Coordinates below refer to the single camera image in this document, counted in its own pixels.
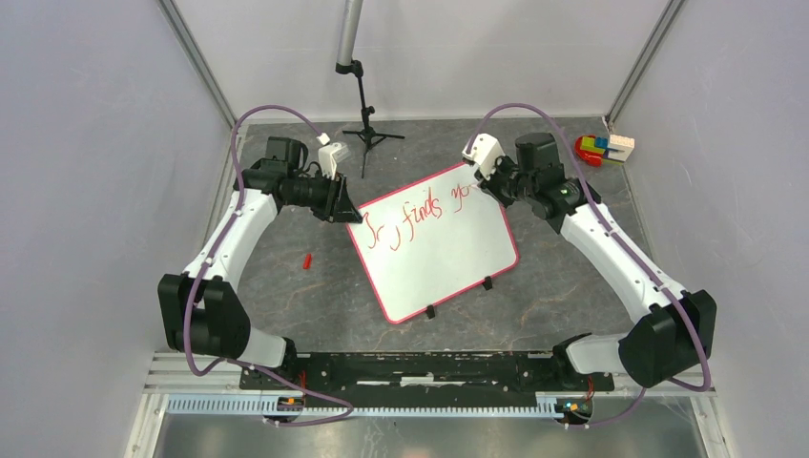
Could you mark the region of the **pink-framed whiteboard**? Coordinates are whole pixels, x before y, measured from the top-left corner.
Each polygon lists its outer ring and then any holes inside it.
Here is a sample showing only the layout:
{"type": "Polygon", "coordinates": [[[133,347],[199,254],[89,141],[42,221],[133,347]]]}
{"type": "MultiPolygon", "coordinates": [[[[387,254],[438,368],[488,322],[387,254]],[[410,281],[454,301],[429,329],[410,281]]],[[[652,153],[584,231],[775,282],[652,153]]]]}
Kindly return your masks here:
{"type": "Polygon", "coordinates": [[[458,163],[360,208],[347,230],[389,323],[402,323],[519,261],[504,208],[458,163]]]}

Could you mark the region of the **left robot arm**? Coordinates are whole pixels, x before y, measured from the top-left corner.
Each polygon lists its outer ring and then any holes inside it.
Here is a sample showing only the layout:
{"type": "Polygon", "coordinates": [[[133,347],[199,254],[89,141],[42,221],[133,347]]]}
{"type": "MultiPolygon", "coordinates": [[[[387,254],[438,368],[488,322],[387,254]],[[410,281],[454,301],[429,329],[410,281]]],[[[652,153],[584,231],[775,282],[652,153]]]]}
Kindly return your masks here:
{"type": "Polygon", "coordinates": [[[337,170],[350,155],[347,145],[326,135],[319,140],[317,158],[310,161],[302,142],[269,137],[264,157],[237,177],[225,216],[200,253],[182,273],[159,281],[157,296],[170,348],[262,365],[263,376],[276,388],[298,380],[293,342],[255,328],[237,289],[260,236],[281,208],[305,208],[329,223],[362,222],[347,180],[337,170]]]}

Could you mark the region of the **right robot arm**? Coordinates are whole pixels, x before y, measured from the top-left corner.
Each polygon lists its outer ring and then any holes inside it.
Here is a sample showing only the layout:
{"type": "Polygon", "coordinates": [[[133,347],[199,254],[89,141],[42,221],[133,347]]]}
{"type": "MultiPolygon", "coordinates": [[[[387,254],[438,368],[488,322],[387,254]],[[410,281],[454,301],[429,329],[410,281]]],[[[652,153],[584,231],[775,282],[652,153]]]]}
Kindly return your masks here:
{"type": "Polygon", "coordinates": [[[492,135],[478,134],[463,151],[479,187],[505,207],[524,202],[532,213],[581,252],[623,303],[633,322],[625,334],[585,333],[553,349],[550,374],[564,389],[589,375],[622,373],[651,388],[672,382],[693,391],[712,385],[708,359],[716,302],[690,292],[657,267],[619,227],[583,178],[567,177],[550,133],[515,142],[507,156],[492,135]]]}

